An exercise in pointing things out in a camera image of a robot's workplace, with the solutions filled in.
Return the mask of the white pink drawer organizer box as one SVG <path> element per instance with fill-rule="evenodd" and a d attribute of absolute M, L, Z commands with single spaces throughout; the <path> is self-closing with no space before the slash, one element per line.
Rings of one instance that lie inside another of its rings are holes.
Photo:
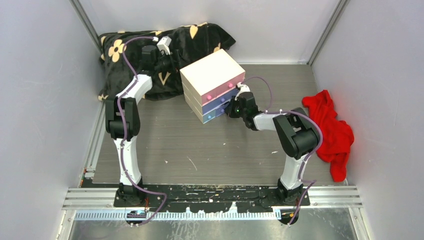
<path fill-rule="evenodd" d="M 245 70 L 223 49 L 180 69 L 186 103 L 202 124 L 225 113 Z"/>

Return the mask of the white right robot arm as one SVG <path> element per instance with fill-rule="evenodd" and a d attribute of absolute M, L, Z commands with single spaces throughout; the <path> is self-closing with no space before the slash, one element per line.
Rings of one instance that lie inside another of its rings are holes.
<path fill-rule="evenodd" d="M 230 118 L 243 119 L 245 126 L 252 131 L 277 133 L 286 159 L 275 194 L 281 204 L 291 205 L 302 193 L 302 174 L 308 158 L 322 143 L 318 125 L 301 107 L 278 112 L 260 111 L 250 91 L 232 96 L 225 113 Z"/>

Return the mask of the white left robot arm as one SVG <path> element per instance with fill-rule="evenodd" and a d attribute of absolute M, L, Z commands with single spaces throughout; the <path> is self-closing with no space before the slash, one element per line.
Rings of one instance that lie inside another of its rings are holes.
<path fill-rule="evenodd" d="M 119 201 L 141 206 L 146 200 L 143 177 L 138 166 L 137 138 L 141 129 L 138 103 L 153 87 L 153 74 L 161 70 L 178 71 L 180 51 L 168 46 L 147 45 L 141 51 L 141 72 L 137 73 L 123 58 L 133 79 L 114 97 L 105 102 L 105 129 L 117 149 L 120 177 L 116 197 Z"/>

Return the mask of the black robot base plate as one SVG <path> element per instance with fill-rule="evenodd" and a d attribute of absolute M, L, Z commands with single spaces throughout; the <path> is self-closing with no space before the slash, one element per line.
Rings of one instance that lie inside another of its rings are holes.
<path fill-rule="evenodd" d="M 309 206 L 306 191 L 283 198 L 277 186 L 269 185 L 154 185 L 146 184 L 147 192 L 139 192 L 140 199 L 122 191 L 127 187 L 119 186 L 115 192 L 114 207 L 145 207 L 154 212 L 183 213 L 226 213 L 235 206 L 237 213 L 267 213 L 279 207 L 296 208 L 298 203 Z"/>

